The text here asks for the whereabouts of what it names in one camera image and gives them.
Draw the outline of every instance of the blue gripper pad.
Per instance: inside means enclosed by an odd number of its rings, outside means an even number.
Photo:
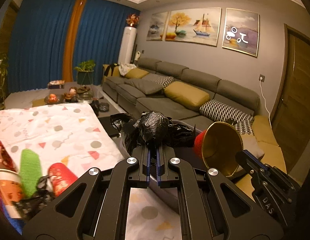
[[[159,149],[157,148],[157,152],[156,152],[156,157],[157,157],[157,161],[156,161],[156,170],[157,170],[157,185],[160,186],[161,183],[161,179],[160,179],[160,158],[159,158]]]
[[[254,162],[259,168],[268,171],[268,167],[266,167],[259,159],[257,159],[254,155],[252,155],[248,150],[243,150],[245,155],[250,158],[252,162]]]
[[[147,152],[147,169],[146,169],[147,186],[149,186],[149,179],[150,179],[150,149],[148,149]]]

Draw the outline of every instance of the metal screw cap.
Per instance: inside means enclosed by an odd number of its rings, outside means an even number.
[[[179,158],[174,157],[174,158],[171,158],[170,162],[171,162],[172,164],[178,164],[178,163],[181,162],[181,160],[180,160]]]
[[[88,172],[90,175],[96,175],[99,173],[98,169],[97,168],[91,168]]]
[[[216,170],[215,168],[210,168],[208,170],[208,174],[212,176],[216,176],[218,174],[218,170]]]
[[[134,157],[129,157],[129,158],[127,159],[127,163],[128,163],[128,164],[134,164],[134,163],[136,163],[136,162],[137,162],[137,159],[134,158]]]

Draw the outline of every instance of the black and white patterned pillow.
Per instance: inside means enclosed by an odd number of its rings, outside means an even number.
[[[161,84],[164,88],[174,82],[174,78],[171,76],[164,76],[153,73],[147,74],[142,79]]]
[[[254,135],[254,132],[252,130],[252,125],[251,125],[251,120],[243,120],[233,125],[233,127],[239,134],[247,133],[247,134]]]
[[[215,99],[208,101],[199,108],[199,112],[214,122],[226,122],[233,119],[236,123],[249,120],[250,125],[254,121],[254,117],[246,114],[232,106],[216,101]]]

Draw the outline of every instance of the white power cord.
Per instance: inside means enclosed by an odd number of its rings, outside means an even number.
[[[267,109],[267,107],[266,107],[266,99],[265,99],[265,97],[264,97],[264,95],[263,95],[263,90],[262,90],[262,77],[260,77],[260,79],[259,79],[259,86],[261,87],[261,93],[262,93],[262,97],[264,98],[264,102],[265,102],[265,109],[266,109],[266,111],[268,112],[268,121],[270,122],[270,126],[271,126],[271,128],[272,128],[272,124],[271,124],[271,113],[268,111],[268,109]]]

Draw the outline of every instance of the white bedsheet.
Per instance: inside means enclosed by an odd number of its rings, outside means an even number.
[[[0,140],[19,167],[23,149],[39,155],[43,175],[63,162],[80,177],[89,168],[113,168],[124,156],[88,104],[59,104],[0,111]],[[180,240],[178,214],[150,189],[131,189],[128,240]]]

